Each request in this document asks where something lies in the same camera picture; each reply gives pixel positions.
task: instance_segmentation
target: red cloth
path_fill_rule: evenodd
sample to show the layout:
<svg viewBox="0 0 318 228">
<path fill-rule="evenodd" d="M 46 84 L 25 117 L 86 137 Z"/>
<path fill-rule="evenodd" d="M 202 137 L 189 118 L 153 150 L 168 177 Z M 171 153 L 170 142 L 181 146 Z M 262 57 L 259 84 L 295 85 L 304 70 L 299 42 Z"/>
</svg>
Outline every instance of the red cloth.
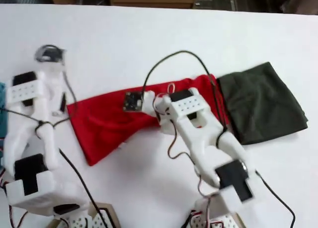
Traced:
<svg viewBox="0 0 318 228">
<path fill-rule="evenodd" d="M 212 86 L 207 75 L 199 76 L 196 79 L 186 78 L 174 81 L 174 84 L 176 91 L 196 87 L 218 118 Z M 166 92 L 168 85 L 169 82 L 149 85 L 146 90 L 152 90 L 158 94 Z M 71 123 L 90 166 L 106 157 L 138 130 L 158 125 L 157 118 L 144 113 L 123 111 L 127 91 L 141 91 L 141 87 L 115 91 L 78 102 L 78 110 L 71 119 Z M 219 88 L 217 96 L 223 106 Z M 68 105 L 70 114 L 74 112 L 74 109 L 74 104 Z"/>
</svg>

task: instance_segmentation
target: teal object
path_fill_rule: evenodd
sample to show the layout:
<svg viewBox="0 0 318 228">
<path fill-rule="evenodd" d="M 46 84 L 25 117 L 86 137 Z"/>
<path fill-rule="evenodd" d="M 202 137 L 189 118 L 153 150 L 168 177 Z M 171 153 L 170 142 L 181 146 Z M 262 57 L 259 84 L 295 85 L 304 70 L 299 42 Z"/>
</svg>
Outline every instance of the teal object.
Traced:
<svg viewBox="0 0 318 228">
<path fill-rule="evenodd" d="M 0 82 L 0 108 L 5 108 L 5 84 Z M 3 156 L 3 142 L 7 133 L 8 114 L 0 111 L 0 158 Z"/>
</svg>

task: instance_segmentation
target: dark green cloth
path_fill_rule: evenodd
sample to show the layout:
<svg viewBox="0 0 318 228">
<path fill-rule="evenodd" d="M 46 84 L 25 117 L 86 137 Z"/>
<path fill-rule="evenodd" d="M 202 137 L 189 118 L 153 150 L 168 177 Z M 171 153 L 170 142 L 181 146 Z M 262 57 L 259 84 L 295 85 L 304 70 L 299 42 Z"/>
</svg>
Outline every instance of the dark green cloth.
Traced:
<svg viewBox="0 0 318 228">
<path fill-rule="evenodd" d="M 218 79 L 234 134 L 255 144 L 307 128 L 299 103 L 270 63 Z"/>
</svg>

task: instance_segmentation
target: white table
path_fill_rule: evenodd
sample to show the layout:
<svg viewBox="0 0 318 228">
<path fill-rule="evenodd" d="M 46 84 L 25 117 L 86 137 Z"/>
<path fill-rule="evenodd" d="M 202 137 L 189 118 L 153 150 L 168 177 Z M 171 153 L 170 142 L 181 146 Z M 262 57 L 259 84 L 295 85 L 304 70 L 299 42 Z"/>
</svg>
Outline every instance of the white table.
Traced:
<svg viewBox="0 0 318 228">
<path fill-rule="evenodd" d="M 154 63 L 180 49 L 198 54 L 215 76 L 270 61 L 301 104 L 309 128 L 246 150 L 267 182 L 295 211 L 294 227 L 314 227 L 318 201 L 317 16 L 0 5 L 1 81 L 32 70 L 33 54 L 43 44 L 67 49 L 68 75 L 79 100 L 142 85 Z M 179 55 L 159 66 L 149 83 L 203 73 L 193 57 Z M 138 132 L 126 146 L 93 167 L 86 164 L 69 122 L 56 133 L 58 145 L 82 173 L 94 198 L 113 204 L 123 228 L 180 227 L 199 198 L 198 178 L 190 162 L 185 157 L 170 160 L 166 150 L 172 137 L 156 129 Z M 173 150 L 184 149 L 178 139 Z M 213 164 L 225 159 L 220 152 L 211 153 Z M 253 213 L 266 228 L 288 228 L 290 213 L 269 193 L 265 195 L 265 202 Z M 3 192 L 0 196 L 1 227 L 9 227 L 7 202 Z M 246 213 L 242 216 L 247 224 L 255 219 Z M 30 215 L 24 227 L 43 227 L 50 219 Z"/>
</svg>

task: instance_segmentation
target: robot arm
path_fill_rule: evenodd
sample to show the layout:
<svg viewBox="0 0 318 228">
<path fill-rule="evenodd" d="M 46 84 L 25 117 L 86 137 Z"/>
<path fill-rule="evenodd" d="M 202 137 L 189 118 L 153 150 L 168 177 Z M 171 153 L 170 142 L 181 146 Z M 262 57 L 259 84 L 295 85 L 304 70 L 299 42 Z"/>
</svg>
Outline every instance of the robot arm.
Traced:
<svg viewBox="0 0 318 228">
<path fill-rule="evenodd" d="M 35 55 L 41 69 L 14 76 L 7 84 L 3 153 L 3 166 L 14 179 L 6 185 L 9 203 L 56 217 L 88 208 L 83 187 L 63 173 L 54 137 L 52 116 L 62 115 L 66 107 L 63 52 L 52 45 L 41 47 Z M 22 157 L 34 135 L 43 141 L 43 154 Z"/>
<path fill-rule="evenodd" d="M 136 108 L 130 104 L 140 105 L 137 100 L 136 95 L 126 95 L 126 108 Z M 233 160 L 211 169 L 211 159 L 206 157 L 205 150 L 217 149 L 216 140 L 223 131 L 223 126 L 196 88 L 166 94 L 162 98 L 155 98 L 154 92 L 147 91 L 142 99 L 141 110 L 158 117 L 163 133 L 174 134 L 172 123 L 175 125 L 189 149 L 197 175 L 207 184 L 219 189 L 209 197 L 210 218 L 237 212 L 262 196 L 263 183 L 256 175 L 244 148 L 232 133 L 222 134 L 218 149 Z M 206 198 L 197 201 L 196 209 L 205 211 L 207 202 Z"/>
</svg>

